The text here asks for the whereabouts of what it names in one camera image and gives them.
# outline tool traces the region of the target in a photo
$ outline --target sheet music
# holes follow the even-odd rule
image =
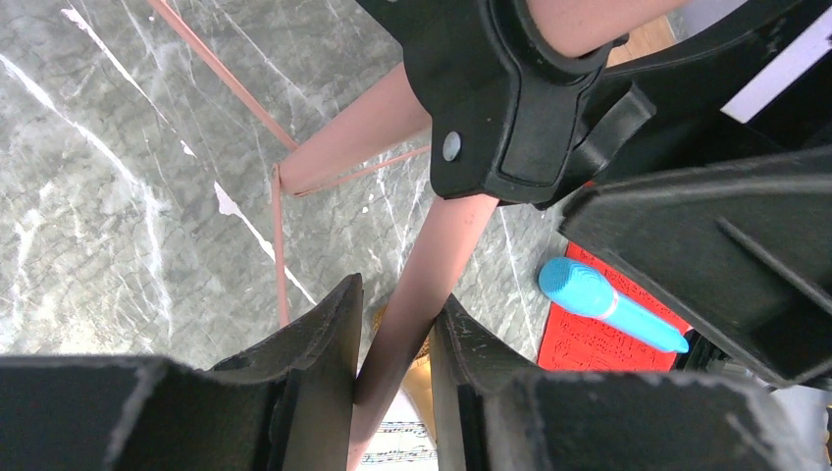
[[[425,425],[399,392],[361,460],[367,471],[436,471],[437,451]]]

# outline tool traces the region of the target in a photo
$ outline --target wooden surface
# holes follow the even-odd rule
[[[609,53],[608,67],[632,61],[656,51],[660,51],[676,43],[670,23],[665,17],[657,18],[644,26],[630,32],[627,44],[614,48]]]

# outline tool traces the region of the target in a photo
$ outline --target paper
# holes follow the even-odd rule
[[[372,471],[436,471],[437,450],[428,430],[399,392],[359,466]]]
[[[691,329],[690,325],[643,288],[577,244],[569,242],[566,256],[601,272],[613,288],[667,321],[679,332]],[[675,353],[662,353],[600,321],[570,314],[552,304],[538,365],[549,371],[668,371],[675,359]]]

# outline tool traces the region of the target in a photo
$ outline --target black plastic part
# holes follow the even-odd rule
[[[750,382],[545,372],[453,297],[431,333],[431,367],[443,471],[807,469],[788,420]]]
[[[832,393],[832,372],[818,376],[817,378],[812,378],[805,382],[804,386]]]
[[[211,371],[160,357],[0,358],[0,469],[342,470],[361,307],[361,277],[347,277]]]
[[[623,34],[623,35],[619,36],[619,37],[618,37],[618,38],[616,38],[614,41],[612,41],[612,47],[613,47],[613,48],[615,48],[615,47],[621,47],[621,46],[623,46],[624,44],[627,44],[628,42],[630,42],[630,33],[629,33],[629,32],[628,32],[628,33],[626,33],[626,34]]]
[[[525,0],[359,4],[401,43],[410,85],[433,118],[434,191],[552,199],[612,44],[578,59],[561,56],[541,37]],[[462,147],[447,162],[442,144],[452,131]]]
[[[607,70],[582,117],[582,128],[601,142],[602,151],[576,149],[566,164],[568,179],[552,200],[536,206],[547,209],[590,180],[614,182],[711,164],[714,156],[730,160],[800,148],[784,145],[790,142],[780,135],[806,139],[829,116],[832,94],[819,91],[825,90],[820,84],[828,81],[823,73],[828,66],[815,66],[787,90],[787,98],[797,94],[806,103],[778,99],[753,129],[726,118],[720,109],[830,5],[830,0],[747,2],[690,39]],[[652,110],[648,117],[646,110]],[[768,122],[780,133],[759,133],[768,134]]]
[[[673,370],[707,373],[713,371],[716,365],[726,359],[722,350],[697,331],[688,331],[685,339],[690,349],[687,353],[676,357],[672,366]]]
[[[562,231],[763,380],[832,369],[832,147],[586,188]]]

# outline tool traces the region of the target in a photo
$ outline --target black plastic clamp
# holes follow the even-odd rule
[[[434,191],[550,201],[613,44],[563,57],[526,0],[358,3],[401,43],[410,86],[433,118]]]

